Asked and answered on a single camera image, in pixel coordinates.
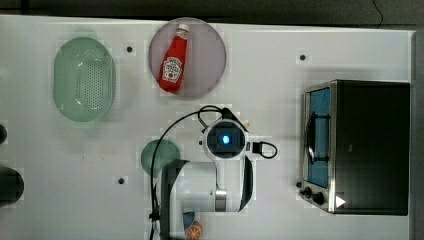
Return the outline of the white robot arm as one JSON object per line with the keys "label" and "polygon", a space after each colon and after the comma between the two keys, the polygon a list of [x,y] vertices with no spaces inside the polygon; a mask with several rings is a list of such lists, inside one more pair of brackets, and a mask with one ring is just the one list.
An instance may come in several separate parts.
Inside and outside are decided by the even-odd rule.
{"label": "white robot arm", "polygon": [[202,130],[199,161],[176,159],[162,168],[160,239],[185,237],[190,212],[239,212],[253,193],[253,166],[247,157],[248,131],[227,108]]}

